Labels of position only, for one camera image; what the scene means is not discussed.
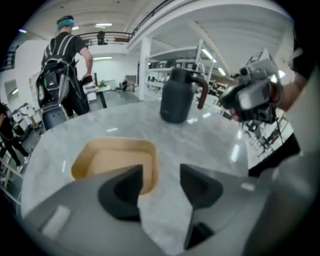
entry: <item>white column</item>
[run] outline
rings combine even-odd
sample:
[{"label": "white column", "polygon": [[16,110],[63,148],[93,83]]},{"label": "white column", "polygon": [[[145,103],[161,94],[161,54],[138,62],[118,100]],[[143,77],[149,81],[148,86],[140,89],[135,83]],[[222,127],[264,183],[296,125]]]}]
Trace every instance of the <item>white column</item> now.
[{"label": "white column", "polygon": [[145,96],[147,69],[151,50],[151,37],[144,37],[141,41],[140,66],[139,66],[139,100],[143,101]]}]

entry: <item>marble table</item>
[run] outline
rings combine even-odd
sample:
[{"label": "marble table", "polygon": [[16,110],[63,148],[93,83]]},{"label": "marble table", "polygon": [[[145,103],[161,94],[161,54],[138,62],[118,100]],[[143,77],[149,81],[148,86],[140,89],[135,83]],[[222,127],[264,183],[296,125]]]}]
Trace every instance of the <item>marble table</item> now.
[{"label": "marble table", "polygon": [[238,139],[238,123],[207,108],[192,105],[182,124],[163,121],[159,111],[159,101],[131,103],[90,112],[48,130],[25,171],[22,217],[73,181],[71,166],[88,141],[101,136],[147,139],[157,148],[159,179],[152,193],[139,199],[142,228],[168,255],[183,252],[192,207],[180,187],[180,164],[246,176],[246,144],[244,136]]}]

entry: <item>dark thermos jug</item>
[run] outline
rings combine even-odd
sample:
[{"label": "dark thermos jug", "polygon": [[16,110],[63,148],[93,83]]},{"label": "dark thermos jug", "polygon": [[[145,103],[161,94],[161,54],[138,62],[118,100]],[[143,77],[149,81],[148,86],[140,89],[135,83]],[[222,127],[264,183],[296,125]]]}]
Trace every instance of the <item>dark thermos jug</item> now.
[{"label": "dark thermos jug", "polygon": [[193,77],[192,71],[173,68],[162,89],[160,115],[163,120],[178,124],[187,119],[195,94],[192,82],[202,87],[198,109],[203,108],[208,94],[207,82],[201,77]]}]

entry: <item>black sleeve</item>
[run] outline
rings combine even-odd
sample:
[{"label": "black sleeve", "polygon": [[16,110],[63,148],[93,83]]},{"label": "black sleeve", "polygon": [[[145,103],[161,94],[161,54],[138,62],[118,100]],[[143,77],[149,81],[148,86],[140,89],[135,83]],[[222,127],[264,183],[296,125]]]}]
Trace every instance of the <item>black sleeve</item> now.
[{"label": "black sleeve", "polygon": [[293,44],[293,56],[292,70],[306,79],[309,79],[312,71],[315,68],[315,60],[307,55],[303,49],[301,49],[299,41],[295,38]]},{"label": "black sleeve", "polygon": [[79,36],[75,36],[73,40],[75,53],[80,53],[83,48],[87,47],[85,42]]}]

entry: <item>white wall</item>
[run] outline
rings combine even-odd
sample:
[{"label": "white wall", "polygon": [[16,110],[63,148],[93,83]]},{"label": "white wall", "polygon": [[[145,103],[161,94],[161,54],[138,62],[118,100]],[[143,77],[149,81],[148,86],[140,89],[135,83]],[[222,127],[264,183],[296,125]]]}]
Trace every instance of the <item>white wall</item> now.
[{"label": "white wall", "polygon": [[89,51],[93,57],[107,57],[108,54],[126,54],[127,44],[90,45]]},{"label": "white wall", "polygon": [[22,104],[29,103],[36,109],[39,108],[39,105],[38,101],[32,96],[29,79],[41,71],[41,61],[48,43],[49,42],[45,40],[28,40],[15,52],[14,70],[16,87],[19,89],[19,97]]},{"label": "white wall", "polygon": [[118,85],[125,76],[138,76],[138,58],[113,56],[109,60],[94,60],[92,73],[96,73],[98,82],[115,80]]}]

